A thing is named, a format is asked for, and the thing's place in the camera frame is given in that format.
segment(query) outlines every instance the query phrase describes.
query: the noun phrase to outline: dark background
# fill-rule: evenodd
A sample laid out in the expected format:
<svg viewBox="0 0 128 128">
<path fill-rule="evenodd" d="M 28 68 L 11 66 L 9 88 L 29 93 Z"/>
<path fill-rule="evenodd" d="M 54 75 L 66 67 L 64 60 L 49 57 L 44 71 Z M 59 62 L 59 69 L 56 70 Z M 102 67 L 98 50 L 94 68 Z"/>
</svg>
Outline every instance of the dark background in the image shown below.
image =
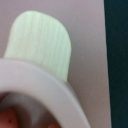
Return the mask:
<svg viewBox="0 0 128 128">
<path fill-rule="evenodd" d="M 112 128 L 128 128 L 128 0 L 105 0 Z"/>
</svg>

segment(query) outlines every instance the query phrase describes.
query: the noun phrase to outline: white wall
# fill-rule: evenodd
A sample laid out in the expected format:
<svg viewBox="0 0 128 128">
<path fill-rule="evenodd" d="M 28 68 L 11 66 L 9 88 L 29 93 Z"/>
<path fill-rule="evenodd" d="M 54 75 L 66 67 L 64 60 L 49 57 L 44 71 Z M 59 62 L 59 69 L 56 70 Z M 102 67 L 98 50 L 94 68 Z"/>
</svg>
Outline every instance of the white wall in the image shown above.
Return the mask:
<svg viewBox="0 0 128 128">
<path fill-rule="evenodd" d="M 0 1 L 0 55 L 14 18 L 39 10 L 59 19 L 72 41 L 69 82 L 77 92 L 92 128 L 110 128 L 103 0 Z"/>
</svg>

